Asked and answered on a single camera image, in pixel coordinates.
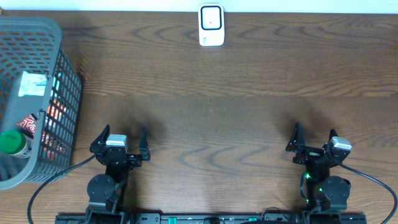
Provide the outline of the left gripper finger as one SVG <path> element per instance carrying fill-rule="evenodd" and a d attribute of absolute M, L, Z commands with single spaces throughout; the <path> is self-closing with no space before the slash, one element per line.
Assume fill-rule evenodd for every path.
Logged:
<path fill-rule="evenodd" d="M 109 137 L 109 131 L 110 131 L 110 127 L 107 124 L 105 126 L 105 128 L 103 129 L 102 133 L 98 136 L 98 144 L 104 144 L 106 145 L 106 140 Z"/>
<path fill-rule="evenodd" d="M 147 143 L 147 135 L 145 128 L 141 130 L 141 136 L 139 141 L 139 152 L 142 161 L 150 160 L 150 151 L 149 151 L 149 145 Z"/>

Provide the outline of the red chocolate bar wrapper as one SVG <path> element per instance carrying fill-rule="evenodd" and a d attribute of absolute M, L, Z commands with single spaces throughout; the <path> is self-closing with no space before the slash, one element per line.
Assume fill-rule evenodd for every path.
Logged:
<path fill-rule="evenodd" d="M 57 100 L 54 100 L 53 102 L 56 104 L 56 106 L 59 107 L 59 109 L 56 109 L 56 107 L 52 105 L 49 105 L 49 107 L 47 108 L 47 114 L 50 116 L 50 118 L 45 118 L 44 126 L 48 129 L 56 128 L 57 124 L 54 123 L 54 120 L 61 121 L 63 112 L 67 111 L 67 108 L 63 104 L 61 104 L 61 102 Z M 34 138 L 34 134 L 36 132 L 37 118 L 33 113 L 17 122 L 17 125 L 23 129 L 28 137 L 32 139 Z M 49 133 L 46 133 L 46 131 L 43 131 L 41 141 L 48 146 L 54 147 L 56 150 L 62 153 L 66 151 L 66 147 L 61 142 L 58 142 Z"/>

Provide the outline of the green wet wipes packet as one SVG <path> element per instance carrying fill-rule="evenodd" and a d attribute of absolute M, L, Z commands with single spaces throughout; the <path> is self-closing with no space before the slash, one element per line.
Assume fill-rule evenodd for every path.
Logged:
<path fill-rule="evenodd" d="M 29 73 L 24 71 L 18 91 L 18 96 L 44 96 L 47 86 L 45 74 Z"/>

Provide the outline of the green lid white jar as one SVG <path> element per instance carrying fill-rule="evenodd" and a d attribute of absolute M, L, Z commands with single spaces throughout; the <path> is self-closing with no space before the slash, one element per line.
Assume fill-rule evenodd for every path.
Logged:
<path fill-rule="evenodd" d="M 30 157 L 32 144 L 32 138 L 16 130 L 1 134 L 1 152 L 13 157 L 22 159 Z"/>

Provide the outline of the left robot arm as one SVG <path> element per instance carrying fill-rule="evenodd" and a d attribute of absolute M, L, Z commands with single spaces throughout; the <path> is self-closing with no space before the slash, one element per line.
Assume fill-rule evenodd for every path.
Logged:
<path fill-rule="evenodd" d="M 91 143 L 90 152 L 106 167 L 104 174 L 94 176 L 88 183 L 89 206 L 85 223 L 134 223 L 134 215 L 123 209 L 130 171 L 150 160 L 146 130 L 141 130 L 139 154 L 130 154 L 127 136 L 111 134 L 106 126 Z"/>

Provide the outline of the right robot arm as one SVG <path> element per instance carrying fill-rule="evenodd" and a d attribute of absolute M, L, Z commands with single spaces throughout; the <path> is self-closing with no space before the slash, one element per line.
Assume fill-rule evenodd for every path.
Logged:
<path fill-rule="evenodd" d="M 306 145 L 303 127 L 296 123 L 285 150 L 294 152 L 292 161 L 305 166 L 300 193 L 308 208 L 302 212 L 303 223 L 314 223 L 318 215 L 339 214 L 347 209 L 350 181 L 330 174 L 330 169 L 343 162 L 352 150 L 348 139 L 339 137 L 335 129 L 321 148 Z"/>

